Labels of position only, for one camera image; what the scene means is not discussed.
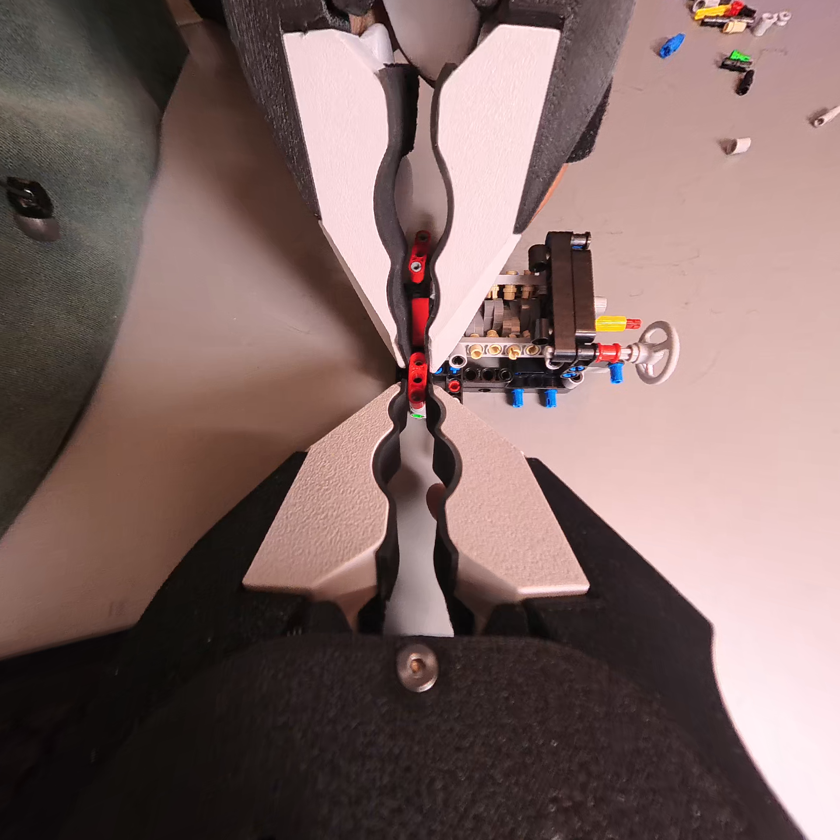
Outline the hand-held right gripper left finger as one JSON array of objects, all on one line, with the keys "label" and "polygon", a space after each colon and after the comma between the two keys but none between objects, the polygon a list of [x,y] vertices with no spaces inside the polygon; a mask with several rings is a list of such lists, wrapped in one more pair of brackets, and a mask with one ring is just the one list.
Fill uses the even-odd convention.
[{"label": "hand-held right gripper left finger", "polygon": [[332,602],[353,629],[382,628],[399,567],[389,483],[401,466],[394,384],[313,444],[243,585]]}]

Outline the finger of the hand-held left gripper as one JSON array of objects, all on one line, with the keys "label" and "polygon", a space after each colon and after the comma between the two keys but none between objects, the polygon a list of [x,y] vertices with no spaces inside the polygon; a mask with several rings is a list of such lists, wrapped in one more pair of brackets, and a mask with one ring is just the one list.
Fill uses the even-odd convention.
[{"label": "finger of the hand-held left gripper", "polygon": [[519,207],[560,39],[558,28],[499,24],[435,92],[433,147],[448,190],[427,341],[435,366],[520,239]]},{"label": "finger of the hand-held left gripper", "polygon": [[282,37],[317,216],[396,362],[411,354],[403,287],[407,244],[396,177],[413,147],[417,75],[394,61],[386,26]]}]

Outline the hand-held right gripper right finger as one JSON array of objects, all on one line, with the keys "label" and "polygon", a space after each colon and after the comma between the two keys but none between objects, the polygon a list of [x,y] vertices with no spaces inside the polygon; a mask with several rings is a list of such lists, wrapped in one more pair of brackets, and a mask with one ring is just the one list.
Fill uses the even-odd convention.
[{"label": "hand-held right gripper right finger", "polygon": [[442,388],[427,401],[436,502],[434,569],[454,629],[481,629],[499,605],[577,596],[590,583],[528,461]]}]

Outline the lego engine model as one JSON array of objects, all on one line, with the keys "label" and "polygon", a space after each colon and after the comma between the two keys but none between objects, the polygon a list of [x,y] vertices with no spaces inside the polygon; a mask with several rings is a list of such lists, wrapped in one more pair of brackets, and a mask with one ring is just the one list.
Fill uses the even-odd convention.
[{"label": "lego engine model", "polygon": [[[550,233],[529,249],[526,270],[500,275],[447,360],[434,368],[426,356],[427,394],[431,385],[460,401],[499,394],[514,408],[533,394],[553,409],[588,373],[603,371],[620,385],[634,369],[646,385],[666,382],[679,361],[677,331],[606,313],[606,299],[595,294],[591,243],[589,233]],[[413,353],[425,350],[432,310],[430,247],[428,231],[419,231],[407,261]]]}]

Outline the scattered loose lego pieces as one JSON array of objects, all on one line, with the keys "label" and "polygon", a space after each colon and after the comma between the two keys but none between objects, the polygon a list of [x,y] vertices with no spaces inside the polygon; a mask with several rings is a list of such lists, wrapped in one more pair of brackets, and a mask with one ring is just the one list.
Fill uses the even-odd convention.
[{"label": "scattered loose lego pieces", "polygon": [[838,2],[683,2],[658,69],[725,155],[838,149]]}]

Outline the small black clip-on device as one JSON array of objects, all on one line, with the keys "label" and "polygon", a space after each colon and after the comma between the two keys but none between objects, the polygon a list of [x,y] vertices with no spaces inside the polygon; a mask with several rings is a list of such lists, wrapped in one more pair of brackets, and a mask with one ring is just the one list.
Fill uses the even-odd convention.
[{"label": "small black clip-on device", "polygon": [[60,226],[49,194],[38,182],[5,175],[1,178],[14,222],[22,233],[38,242],[60,238]]}]

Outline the person's green sweater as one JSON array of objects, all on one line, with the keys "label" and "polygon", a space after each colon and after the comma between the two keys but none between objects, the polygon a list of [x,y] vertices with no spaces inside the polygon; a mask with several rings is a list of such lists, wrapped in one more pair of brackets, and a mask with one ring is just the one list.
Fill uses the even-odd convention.
[{"label": "person's green sweater", "polygon": [[166,2],[2,2],[2,176],[41,184],[60,238],[2,187],[2,532],[88,404],[122,318],[186,58]]}]

